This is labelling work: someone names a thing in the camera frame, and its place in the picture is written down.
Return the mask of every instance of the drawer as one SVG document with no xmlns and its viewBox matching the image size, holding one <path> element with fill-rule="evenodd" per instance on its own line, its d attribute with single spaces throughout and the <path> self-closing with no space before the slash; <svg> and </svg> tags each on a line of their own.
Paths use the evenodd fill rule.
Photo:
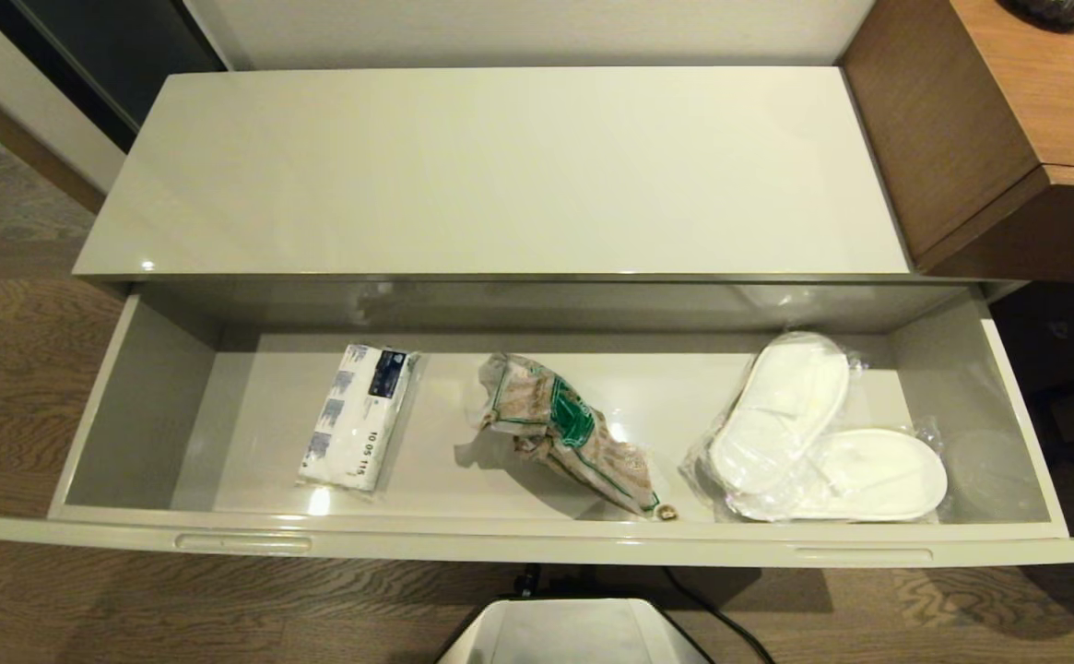
<svg viewBox="0 0 1074 664">
<path fill-rule="evenodd" d="M 867 362 L 844 425 L 935 420 L 949 493 L 928 522 L 719 522 L 686 487 L 676 466 L 755 353 L 795 324 L 828 331 Z M 372 500 L 296 483 L 354 342 L 424 352 Z M 478 362 L 498 349 L 545 361 L 614 433 L 650 448 L 679 520 L 636 520 L 475 433 L 462 403 Z M 136 286 L 48 517 L 0 518 L 0 538 L 494 562 L 1074 562 L 995 324 L 978 291 L 950 284 Z"/>
</svg>

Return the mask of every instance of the plastic wrapping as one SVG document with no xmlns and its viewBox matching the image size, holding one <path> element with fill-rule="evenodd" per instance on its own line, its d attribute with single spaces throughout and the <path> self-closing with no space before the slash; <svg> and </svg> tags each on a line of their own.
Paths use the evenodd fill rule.
<svg viewBox="0 0 1074 664">
<path fill-rule="evenodd" d="M 300 465 L 303 482 L 372 494 L 419 357 L 348 345 Z"/>
<path fill-rule="evenodd" d="M 545 463 L 638 516 L 658 507 L 647 454 L 614 439 L 605 416 L 561 375 L 528 358 L 495 353 L 478 378 L 489 396 L 478 425 L 514 436 L 520 458 Z"/>
<path fill-rule="evenodd" d="M 811 332 L 781 335 L 754 362 L 742 394 L 680 466 L 717 518 L 902 521 L 946 492 L 941 437 L 840 425 L 858 357 Z"/>
</svg>

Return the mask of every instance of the white cabinet top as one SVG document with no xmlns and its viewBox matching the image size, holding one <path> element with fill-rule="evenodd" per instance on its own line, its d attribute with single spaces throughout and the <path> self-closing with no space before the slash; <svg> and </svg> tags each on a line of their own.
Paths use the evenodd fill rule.
<svg viewBox="0 0 1074 664">
<path fill-rule="evenodd" d="M 834 68 L 175 75 L 84 276 L 908 274 Z"/>
</svg>

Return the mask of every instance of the white drawer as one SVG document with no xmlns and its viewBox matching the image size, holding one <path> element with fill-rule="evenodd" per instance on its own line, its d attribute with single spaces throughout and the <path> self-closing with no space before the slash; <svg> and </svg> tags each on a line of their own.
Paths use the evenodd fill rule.
<svg viewBox="0 0 1074 664">
<path fill-rule="evenodd" d="M 676 464 L 788 322 L 827 329 L 869 362 L 845 425 L 937 419 L 950 485 L 937 524 L 714 522 L 688 491 Z M 350 342 L 426 352 L 372 501 L 296 486 Z M 462 390 L 496 349 L 548 362 L 650 446 L 679 520 L 628 520 L 490 441 L 473 445 Z M 0 518 L 0 538 L 498 562 L 1074 562 L 995 324 L 958 285 L 144 285 L 127 300 L 48 518 Z"/>
</svg>

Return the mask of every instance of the drawer handle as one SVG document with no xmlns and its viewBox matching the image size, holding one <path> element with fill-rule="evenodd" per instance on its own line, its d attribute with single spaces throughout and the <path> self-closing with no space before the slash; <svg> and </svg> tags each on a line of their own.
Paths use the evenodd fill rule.
<svg viewBox="0 0 1074 664">
<path fill-rule="evenodd" d="M 275 555 L 306 553 L 311 550 L 309 537 L 282 537 L 282 535 L 178 535 L 178 550 L 199 550 L 204 553 L 255 553 Z"/>
<path fill-rule="evenodd" d="M 826 563 L 932 563 L 928 548 L 797 547 L 795 555 Z"/>
</svg>

